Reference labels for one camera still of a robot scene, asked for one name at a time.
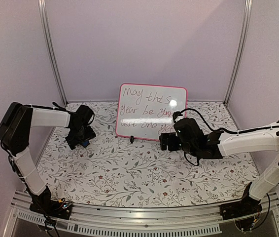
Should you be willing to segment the blue whiteboard eraser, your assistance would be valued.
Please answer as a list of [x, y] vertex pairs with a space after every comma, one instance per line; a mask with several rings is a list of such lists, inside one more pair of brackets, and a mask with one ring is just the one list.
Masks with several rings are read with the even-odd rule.
[[90, 144], [89, 141], [84, 141], [81, 143], [83, 147], [87, 147], [89, 144]]

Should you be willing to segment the pink framed whiteboard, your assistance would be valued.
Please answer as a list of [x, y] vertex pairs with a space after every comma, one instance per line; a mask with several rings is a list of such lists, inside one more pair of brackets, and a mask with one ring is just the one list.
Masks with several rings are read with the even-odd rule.
[[184, 87], [121, 84], [116, 135], [157, 141], [162, 133], [174, 132], [173, 113], [186, 108], [187, 95]]

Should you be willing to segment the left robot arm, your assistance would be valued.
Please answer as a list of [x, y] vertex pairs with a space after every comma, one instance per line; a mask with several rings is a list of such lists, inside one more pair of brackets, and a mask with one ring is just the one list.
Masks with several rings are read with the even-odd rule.
[[53, 201], [48, 186], [41, 179], [29, 148], [30, 131], [33, 127], [67, 128], [65, 140], [71, 150], [81, 145], [87, 147], [96, 137], [91, 128], [95, 113], [88, 106], [81, 105], [70, 112], [54, 103], [52, 107], [23, 105], [13, 102], [0, 122], [0, 146], [8, 153], [14, 172], [25, 184], [34, 205], [44, 214], [69, 211], [70, 201]]

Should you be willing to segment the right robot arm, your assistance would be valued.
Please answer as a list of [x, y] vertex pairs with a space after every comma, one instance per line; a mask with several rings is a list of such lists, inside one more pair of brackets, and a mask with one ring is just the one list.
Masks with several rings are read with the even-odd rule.
[[250, 182], [241, 200], [220, 206], [224, 220], [262, 211], [261, 199], [279, 184], [279, 120], [267, 126], [248, 130], [229, 131], [225, 128], [204, 134], [193, 118], [182, 118], [174, 123], [173, 133], [159, 136], [161, 149], [182, 150], [197, 160], [221, 159], [235, 154], [258, 151], [276, 151], [275, 160], [253, 182]]

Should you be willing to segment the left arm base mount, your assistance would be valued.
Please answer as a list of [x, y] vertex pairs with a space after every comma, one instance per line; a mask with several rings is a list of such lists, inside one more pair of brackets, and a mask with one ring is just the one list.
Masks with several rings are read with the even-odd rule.
[[30, 211], [44, 214], [50, 217], [68, 220], [72, 211], [72, 201], [65, 200], [52, 200], [50, 196], [39, 195], [32, 197]]

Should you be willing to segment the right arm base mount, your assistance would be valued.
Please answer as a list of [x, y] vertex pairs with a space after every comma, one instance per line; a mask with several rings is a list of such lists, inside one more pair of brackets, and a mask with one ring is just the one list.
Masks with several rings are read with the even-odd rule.
[[260, 202], [244, 202], [236, 201], [222, 204], [220, 207], [220, 215], [223, 220], [237, 219], [235, 226], [242, 232], [252, 231], [260, 219], [262, 206]]

